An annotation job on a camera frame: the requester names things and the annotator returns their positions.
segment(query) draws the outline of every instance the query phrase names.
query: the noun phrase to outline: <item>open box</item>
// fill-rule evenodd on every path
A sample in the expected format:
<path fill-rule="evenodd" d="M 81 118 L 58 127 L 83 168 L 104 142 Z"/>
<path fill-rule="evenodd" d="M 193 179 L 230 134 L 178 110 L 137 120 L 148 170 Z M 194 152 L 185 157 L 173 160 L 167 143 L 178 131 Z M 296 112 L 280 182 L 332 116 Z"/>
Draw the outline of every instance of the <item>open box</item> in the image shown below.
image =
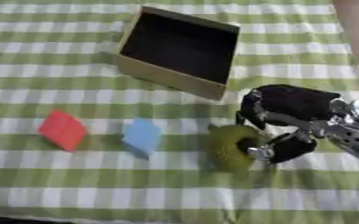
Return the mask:
<path fill-rule="evenodd" d="M 116 53 L 118 69 L 219 100 L 229 79 L 239 27 L 140 7 Z"/>

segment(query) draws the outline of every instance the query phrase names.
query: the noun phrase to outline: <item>green and white tablecloth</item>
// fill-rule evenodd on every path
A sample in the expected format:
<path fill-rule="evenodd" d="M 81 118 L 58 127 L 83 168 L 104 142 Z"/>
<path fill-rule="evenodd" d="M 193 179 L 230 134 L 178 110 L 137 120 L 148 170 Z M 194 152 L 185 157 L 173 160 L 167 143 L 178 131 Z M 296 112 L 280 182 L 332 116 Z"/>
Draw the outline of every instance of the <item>green and white tablecloth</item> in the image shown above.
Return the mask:
<path fill-rule="evenodd" d="M 140 4 L 240 25 L 228 91 L 210 101 L 119 73 L 112 52 Z M 243 177 L 210 171 L 207 126 L 250 88 L 286 83 L 359 98 L 359 69 L 329 0 L 0 0 L 0 214 L 137 223 L 359 223 L 359 161 L 317 152 Z M 37 135 L 52 109 L 90 135 L 71 154 Z M 149 161 L 120 137 L 163 131 Z M 281 129 L 269 129 L 279 133 Z"/>

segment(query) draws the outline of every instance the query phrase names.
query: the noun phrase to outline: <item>blue block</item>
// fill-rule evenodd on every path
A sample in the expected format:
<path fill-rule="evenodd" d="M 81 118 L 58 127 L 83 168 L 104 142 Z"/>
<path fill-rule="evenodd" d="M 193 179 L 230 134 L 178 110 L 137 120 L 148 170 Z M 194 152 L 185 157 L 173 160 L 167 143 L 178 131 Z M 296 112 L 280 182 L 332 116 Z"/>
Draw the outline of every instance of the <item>blue block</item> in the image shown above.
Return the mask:
<path fill-rule="evenodd" d="M 123 141 L 143 158 L 148 158 L 159 147 L 160 137 L 160 129 L 145 119 L 136 119 L 123 132 Z"/>

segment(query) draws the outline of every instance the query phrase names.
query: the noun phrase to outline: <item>green ball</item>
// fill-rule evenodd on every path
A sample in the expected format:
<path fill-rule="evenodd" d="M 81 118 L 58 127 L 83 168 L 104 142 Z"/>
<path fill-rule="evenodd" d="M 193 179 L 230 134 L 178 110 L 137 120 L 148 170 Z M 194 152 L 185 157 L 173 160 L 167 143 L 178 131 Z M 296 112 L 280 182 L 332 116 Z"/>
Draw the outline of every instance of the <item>green ball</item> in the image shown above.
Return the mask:
<path fill-rule="evenodd" d="M 238 141 L 249 139 L 249 147 L 258 147 L 266 142 L 265 136 L 257 129 L 246 125 L 211 126 L 209 130 L 207 154 L 216 168 L 223 172 L 246 171 L 254 162 L 253 157 L 238 149 Z"/>

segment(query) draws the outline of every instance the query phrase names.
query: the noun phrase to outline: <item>red cube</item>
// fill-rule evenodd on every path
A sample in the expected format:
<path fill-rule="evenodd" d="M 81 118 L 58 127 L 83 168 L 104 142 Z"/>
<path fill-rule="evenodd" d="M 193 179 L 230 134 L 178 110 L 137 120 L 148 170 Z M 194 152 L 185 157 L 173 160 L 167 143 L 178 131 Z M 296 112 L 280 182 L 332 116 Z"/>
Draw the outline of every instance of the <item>red cube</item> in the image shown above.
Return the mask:
<path fill-rule="evenodd" d="M 54 110 L 39 127 L 39 133 L 65 151 L 74 151 L 87 135 L 86 129 L 72 116 Z"/>

